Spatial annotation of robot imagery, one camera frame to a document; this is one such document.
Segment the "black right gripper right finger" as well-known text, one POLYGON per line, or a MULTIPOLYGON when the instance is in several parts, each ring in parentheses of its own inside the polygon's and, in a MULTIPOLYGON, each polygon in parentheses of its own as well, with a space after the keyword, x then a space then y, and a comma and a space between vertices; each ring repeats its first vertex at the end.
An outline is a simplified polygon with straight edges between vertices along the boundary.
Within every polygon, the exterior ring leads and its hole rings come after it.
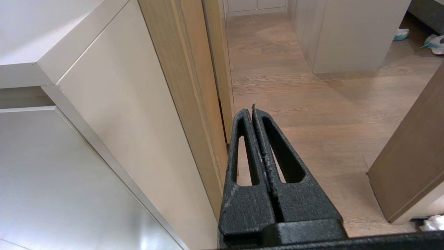
POLYGON ((342 223, 342 216, 273 117, 256 106, 252 111, 268 194, 277 221, 333 219, 342 223))

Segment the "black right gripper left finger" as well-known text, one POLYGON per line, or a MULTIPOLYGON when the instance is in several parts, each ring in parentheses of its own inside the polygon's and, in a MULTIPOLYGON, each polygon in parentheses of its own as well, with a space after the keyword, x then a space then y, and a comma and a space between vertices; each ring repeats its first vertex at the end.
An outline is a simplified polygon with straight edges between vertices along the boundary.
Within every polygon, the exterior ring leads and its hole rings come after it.
POLYGON ((263 244, 263 229, 275 223, 264 171, 251 115, 247 109, 242 109, 233 119, 219 216, 220 248, 256 248, 263 244), (240 137, 245 142, 251 186, 237 183, 240 137))

